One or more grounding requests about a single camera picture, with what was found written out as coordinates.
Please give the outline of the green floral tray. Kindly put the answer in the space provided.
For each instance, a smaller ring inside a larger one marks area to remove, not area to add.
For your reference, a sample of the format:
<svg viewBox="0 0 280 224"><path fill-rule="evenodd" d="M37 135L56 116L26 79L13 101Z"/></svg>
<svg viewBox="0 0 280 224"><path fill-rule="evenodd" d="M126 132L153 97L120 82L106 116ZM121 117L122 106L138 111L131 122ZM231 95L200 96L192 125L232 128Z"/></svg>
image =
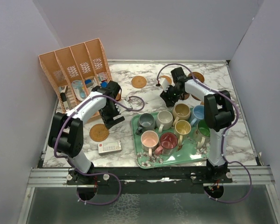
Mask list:
<svg viewBox="0 0 280 224"><path fill-rule="evenodd" d="M197 148L197 141L194 139L195 128L192 128L190 133L182 138L182 144L177 145L174 149L164 149L161 154L152 153L149 155L148 150L143 149L141 143L141 135L136 134L138 128L138 119L140 115L132 118L131 126L133 131L133 141L136 154L136 161L140 168L150 169L183 163L200 162L207 159L210 152L209 143Z"/></svg>

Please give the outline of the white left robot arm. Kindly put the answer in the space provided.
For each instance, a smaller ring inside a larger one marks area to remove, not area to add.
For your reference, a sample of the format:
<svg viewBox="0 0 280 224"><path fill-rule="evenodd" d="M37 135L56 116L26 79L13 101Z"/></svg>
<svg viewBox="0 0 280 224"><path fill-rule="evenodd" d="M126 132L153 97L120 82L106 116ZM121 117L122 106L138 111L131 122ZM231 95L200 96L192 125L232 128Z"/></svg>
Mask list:
<svg viewBox="0 0 280 224"><path fill-rule="evenodd" d="M53 116L49 133L48 146L54 149L54 156L65 158L78 171L77 178L83 184L92 182L93 163L82 151L84 144L84 125L99 112L107 129L124 121L115 103L116 96L121 91L118 83L110 81L105 88L96 86L89 96L78 106L67 113L57 112Z"/></svg>

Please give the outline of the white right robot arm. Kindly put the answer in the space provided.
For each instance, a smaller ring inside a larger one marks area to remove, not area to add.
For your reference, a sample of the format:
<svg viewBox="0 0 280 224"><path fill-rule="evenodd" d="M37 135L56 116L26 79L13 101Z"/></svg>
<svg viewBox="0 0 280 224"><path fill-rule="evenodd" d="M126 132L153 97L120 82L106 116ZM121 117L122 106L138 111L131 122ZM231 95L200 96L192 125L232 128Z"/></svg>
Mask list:
<svg viewBox="0 0 280 224"><path fill-rule="evenodd" d="M174 85L157 75L157 86L163 92L160 97L167 107L173 107L182 94L191 94L204 102L204 120L210 129L210 153L207 159L205 177L209 182L216 182L222 177L220 169L227 168L226 136L228 130L238 121L237 105L231 100L228 91L218 91L200 82L185 65L172 63L164 66L178 65L171 71Z"/></svg>

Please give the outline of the dark wooden coaster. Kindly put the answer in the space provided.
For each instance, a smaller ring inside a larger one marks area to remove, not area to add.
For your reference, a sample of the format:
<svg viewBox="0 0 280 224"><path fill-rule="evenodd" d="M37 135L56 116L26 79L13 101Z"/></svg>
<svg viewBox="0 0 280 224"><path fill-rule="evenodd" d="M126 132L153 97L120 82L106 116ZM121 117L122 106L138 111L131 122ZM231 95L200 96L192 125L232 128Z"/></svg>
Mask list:
<svg viewBox="0 0 280 224"><path fill-rule="evenodd" d="M180 100L186 100L189 98L189 94L188 93L182 93L180 96Z"/></svg>

